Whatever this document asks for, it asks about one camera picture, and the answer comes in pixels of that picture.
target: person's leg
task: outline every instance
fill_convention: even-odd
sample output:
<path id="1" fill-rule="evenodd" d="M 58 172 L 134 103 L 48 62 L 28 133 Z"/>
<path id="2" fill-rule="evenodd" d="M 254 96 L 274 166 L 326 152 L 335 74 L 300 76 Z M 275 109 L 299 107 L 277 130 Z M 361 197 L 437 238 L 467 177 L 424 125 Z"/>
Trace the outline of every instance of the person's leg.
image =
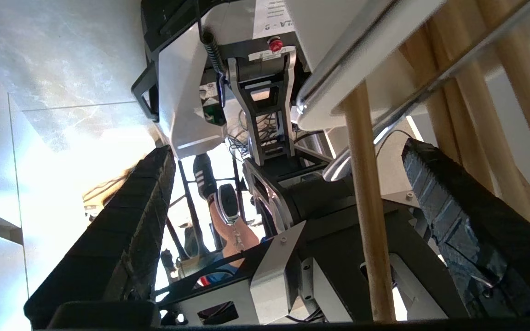
<path id="1" fill-rule="evenodd" d="M 198 192 L 200 196 L 208 202 L 212 224 L 218 234 L 226 241 L 222 250 L 224 257 L 237 254 L 241 250 L 247 250 L 259 244 L 259 239 L 244 223 L 244 220 L 238 218 L 234 225 L 226 224 L 216 209 L 214 203 L 215 193 L 217 192 L 216 180 L 212 172 L 212 163 L 207 154 L 196 156 L 193 164 L 193 172 L 196 177 Z M 240 266 L 241 262 L 230 263 L 234 267 Z"/>

